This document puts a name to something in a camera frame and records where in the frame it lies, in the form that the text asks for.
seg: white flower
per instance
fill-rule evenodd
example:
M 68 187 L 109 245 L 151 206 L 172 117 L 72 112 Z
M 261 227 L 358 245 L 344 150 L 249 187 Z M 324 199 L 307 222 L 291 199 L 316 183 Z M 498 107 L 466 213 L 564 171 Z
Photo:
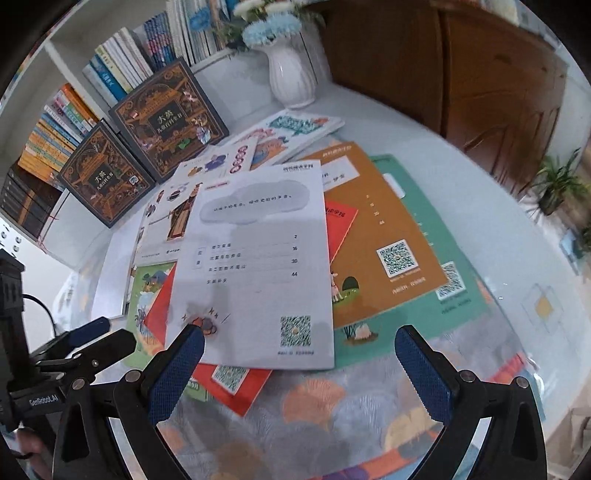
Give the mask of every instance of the white flower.
M 264 0 L 244 0 L 234 7 L 234 11 L 232 13 L 235 17 L 242 17 L 244 20 L 246 20 L 246 14 L 250 10 L 262 7 L 263 5 L 265 5 Z
M 268 15 L 271 15 L 283 12 L 291 12 L 294 8 L 295 6 L 292 2 L 290 2 L 290 0 L 284 0 L 282 2 L 274 2 L 272 4 L 268 4 L 265 7 L 265 11 Z

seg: dark book box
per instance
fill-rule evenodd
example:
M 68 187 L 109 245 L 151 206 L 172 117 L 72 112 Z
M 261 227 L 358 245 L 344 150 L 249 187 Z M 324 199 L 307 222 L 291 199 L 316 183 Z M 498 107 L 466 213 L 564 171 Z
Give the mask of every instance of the dark book box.
M 162 183 L 182 161 L 228 136 L 183 59 L 172 62 L 110 111 L 133 153 Z
M 150 175 L 103 121 L 84 138 L 58 178 L 108 227 L 154 187 Z

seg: blue flower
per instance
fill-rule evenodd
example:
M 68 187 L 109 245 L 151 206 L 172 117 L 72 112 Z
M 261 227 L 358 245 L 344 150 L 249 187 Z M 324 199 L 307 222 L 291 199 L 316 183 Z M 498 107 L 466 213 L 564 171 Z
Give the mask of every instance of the blue flower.
M 267 26 L 273 37 L 291 37 L 301 30 L 301 21 L 289 13 L 271 14 L 267 17 Z
M 242 32 L 242 39 L 248 48 L 268 45 L 273 38 L 269 25 L 264 20 L 257 20 L 248 25 Z

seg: white vase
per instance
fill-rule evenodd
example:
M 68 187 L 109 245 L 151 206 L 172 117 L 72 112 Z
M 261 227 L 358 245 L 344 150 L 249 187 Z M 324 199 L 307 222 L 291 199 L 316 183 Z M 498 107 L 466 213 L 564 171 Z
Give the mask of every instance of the white vase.
M 271 91 L 286 108 L 302 108 L 316 99 L 314 74 L 302 63 L 289 38 L 276 38 L 269 45 L 254 48 L 269 57 Z

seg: white page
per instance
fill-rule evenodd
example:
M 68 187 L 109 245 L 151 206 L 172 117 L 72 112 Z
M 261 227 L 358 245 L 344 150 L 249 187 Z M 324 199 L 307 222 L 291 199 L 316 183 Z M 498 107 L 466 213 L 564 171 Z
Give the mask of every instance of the white page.
M 178 259 L 192 205 L 202 185 L 249 171 L 256 142 L 256 138 L 250 138 L 215 148 L 205 157 L 200 155 L 179 165 L 181 170 L 162 185 L 152 211 L 148 212 L 142 244 L 135 257 L 137 266 Z
M 206 334 L 204 364 L 333 368 L 320 162 L 220 179 L 199 193 L 193 210 L 166 345 L 194 323 Z

